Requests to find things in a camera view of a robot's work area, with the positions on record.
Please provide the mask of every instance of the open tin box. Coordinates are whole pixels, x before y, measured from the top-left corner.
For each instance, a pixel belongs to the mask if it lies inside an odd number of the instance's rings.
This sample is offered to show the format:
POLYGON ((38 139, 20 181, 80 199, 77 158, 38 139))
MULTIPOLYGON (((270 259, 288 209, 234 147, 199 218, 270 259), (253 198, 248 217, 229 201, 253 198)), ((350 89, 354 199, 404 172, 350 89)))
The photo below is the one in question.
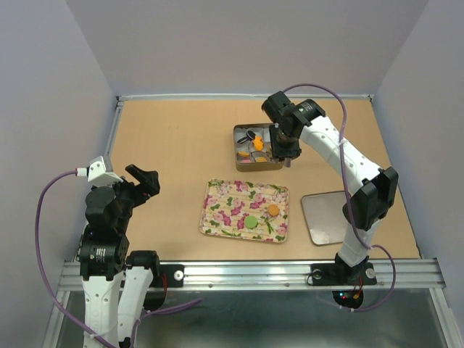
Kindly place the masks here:
POLYGON ((283 167, 283 161, 273 159, 270 148, 269 126, 273 123, 253 123, 236 125, 233 128, 233 149, 235 168, 239 172, 253 172, 258 170, 276 170, 283 167), (262 138, 263 149, 258 151, 253 141, 239 144, 237 141, 246 136, 247 131, 253 131, 262 138))

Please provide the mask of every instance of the wooden table surface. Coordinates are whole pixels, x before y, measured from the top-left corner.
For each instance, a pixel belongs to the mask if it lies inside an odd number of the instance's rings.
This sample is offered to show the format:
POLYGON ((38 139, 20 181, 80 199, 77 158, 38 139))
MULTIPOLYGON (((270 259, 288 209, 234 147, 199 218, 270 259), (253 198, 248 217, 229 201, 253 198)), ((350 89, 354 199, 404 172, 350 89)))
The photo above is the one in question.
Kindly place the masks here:
MULTIPOLYGON (((333 99, 317 100, 334 125, 341 109, 333 99)), ((380 131, 368 100, 346 100, 345 136, 370 160, 389 166, 380 131)), ((241 173, 234 164, 232 129, 238 124, 267 123, 262 100, 126 101, 112 164, 118 175, 133 178, 124 167, 157 170, 161 192, 133 212, 128 228, 130 250, 156 250, 162 260, 303 260, 333 259, 341 244, 311 242, 301 198, 342 190, 340 177, 305 144, 291 168, 241 173), (289 235, 282 244, 242 241, 199 232, 209 179, 273 183, 289 188, 289 235)), ((418 258, 412 229, 399 191, 373 242, 397 258, 418 258)), ((374 250, 372 258, 385 258, 374 250)))

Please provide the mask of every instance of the black mount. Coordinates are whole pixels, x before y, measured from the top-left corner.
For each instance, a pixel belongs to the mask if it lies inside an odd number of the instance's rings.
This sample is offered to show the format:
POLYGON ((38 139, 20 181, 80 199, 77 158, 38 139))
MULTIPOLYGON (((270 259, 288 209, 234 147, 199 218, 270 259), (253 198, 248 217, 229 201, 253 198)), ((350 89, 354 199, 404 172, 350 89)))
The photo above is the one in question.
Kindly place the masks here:
POLYGON ((372 263, 366 257, 354 267, 348 266, 339 256, 335 255, 335 263, 313 263, 311 264, 313 286, 354 286, 362 278, 364 285, 376 285, 377 279, 369 277, 375 275, 372 263))
POLYGON ((153 281, 157 281, 157 279, 160 278, 160 258, 158 257, 157 252, 152 250, 137 250, 135 252, 131 252, 125 261, 125 266, 129 270, 132 267, 143 267, 146 270, 152 270, 153 281))
MULTIPOLYGON (((356 228, 367 231, 377 220, 386 217, 394 203, 397 192, 398 172, 392 167, 379 169, 379 174, 371 179, 364 179, 364 184, 351 197, 350 202, 355 217, 356 228)), ((348 207, 343 206, 343 215, 349 221, 348 207)))
POLYGON ((326 112, 314 100, 306 99, 295 105, 284 92, 277 92, 267 98, 261 106, 262 111, 278 127, 269 127, 270 145, 274 158, 294 160, 302 150, 298 139, 303 127, 311 125, 311 121, 326 112))
POLYGON ((80 243, 80 275, 106 276, 111 281, 125 262, 129 240, 125 236, 133 208, 160 192, 158 172, 145 172, 135 165, 125 170, 138 185, 123 181, 113 187, 93 187, 86 197, 88 225, 80 243))

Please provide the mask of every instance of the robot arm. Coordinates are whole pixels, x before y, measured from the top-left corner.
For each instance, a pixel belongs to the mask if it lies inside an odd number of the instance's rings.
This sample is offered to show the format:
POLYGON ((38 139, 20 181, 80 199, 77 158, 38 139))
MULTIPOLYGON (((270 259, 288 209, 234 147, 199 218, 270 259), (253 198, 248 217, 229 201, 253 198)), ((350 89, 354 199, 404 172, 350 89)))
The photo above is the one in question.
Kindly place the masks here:
MULTIPOLYGON (((301 140, 317 151, 341 175, 339 132, 317 103, 307 99, 295 105, 283 92, 278 92, 264 102, 262 109, 275 123, 270 126, 271 147, 275 158, 283 160, 288 167, 290 161, 301 154, 298 142, 301 140)), ((380 220, 394 203, 398 174, 391 167, 383 170, 346 140, 344 158, 357 232, 364 243, 370 245, 380 220)), ((349 221, 346 205, 343 206, 343 213, 349 221)), ((336 262, 343 264, 339 267, 343 269, 343 274, 330 275, 342 280, 332 284, 358 277, 358 265, 365 263, 367 258, 368 250, 357 239, 348 223, 344 243, 336 257, 336 262)))
MULTIPOLYGON (((86 298, 85 323, 115 347, 131 345, 132 327, 138 320, 150 284, 160 276, 156 252, 132 252, 126 261, 126 231, 133 208, 160 192, 157 172, 126 167, 139 184, 112 172, 109 159, 97 157, 78 176, 93 184, 86 197, 86 226, 80 250, 80 275, 86 298), (127 266, 123 295, 118 304, 123 269, 127 266)), ((88 334, 84 346, 103 347, 88 334)))

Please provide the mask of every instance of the metal frame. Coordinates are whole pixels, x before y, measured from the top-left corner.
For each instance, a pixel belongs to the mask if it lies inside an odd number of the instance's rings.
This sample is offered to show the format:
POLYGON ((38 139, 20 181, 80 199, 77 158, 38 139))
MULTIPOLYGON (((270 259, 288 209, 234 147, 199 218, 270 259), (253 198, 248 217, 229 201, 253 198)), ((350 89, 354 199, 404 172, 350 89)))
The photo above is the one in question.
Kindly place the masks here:
MULTIPOLYGON (((222 261, 222 262, 161 262, 162 265, 182 264, 185 267, 182 288, 170 291, 296 291, 341 290, 346 286, 309 286, 306 283, 313 263, 305 261, 222 261)), ((377 285, 369 289, 389 289, 392 267, 389 260, 371 260, 376 270, 377 285)), ((397 289, 441 289, 445 287, 436 260, 395 260, 397 289)), ((79 264, 67 262, 62 270, 58 291, 82 291, 79 264)))
MULTIPOLYGON (((119 96, 118 100, 179 100, 179 99, 266 99, 267 94, 251 93, 166 93, 166 94, 146 94, 135 96, 119 96)), ((331 94, 287 94, 290 98, 318 98, 334 99, 331 94)), ((340 94, 343 99, 369 99, 372 100, 373 94, 340 94)))
MULTIPOLYGON (((111 133, 105 154, 111 155, 117 127, 125 100, 150 99, 254 99, 265 98, 264 94, 159 94, 151 96, 122 96, 118 98, 111 133)), ((297 94, 298 97, 327 98, 325 95, 297 94)), ((346 95, 344 98, 370 99, 370 95, 346 95)), ((313 287, 306 283, 310 265, 317 262, 333 262, 333 260, 299 260, 299 261, 176 261, 162 264, 183 264, 184 287, 170 291, 318 291, 338 290, 340 286, 313 287)), ((387 289, 392 282, 392 267, 388 260, 371 260, 376 270, 378 284, 369 289, 387 289)), ((442 272, 436 260, 395 260, 397 266, 398 289, 429 289, 435 310, 439 317, 448 347, 464 348, 460 332, 457 328, 451 309, 444 297, 446 287, 442 272)), ((71 291, 82 291, 79 276, 79 264, 66 262, 58 285, 58 300, 66 307, 71 291)), ((43 348, 57 346, 59 332, 62 327, 63 314, 54 307, 51 313, 43 348)))

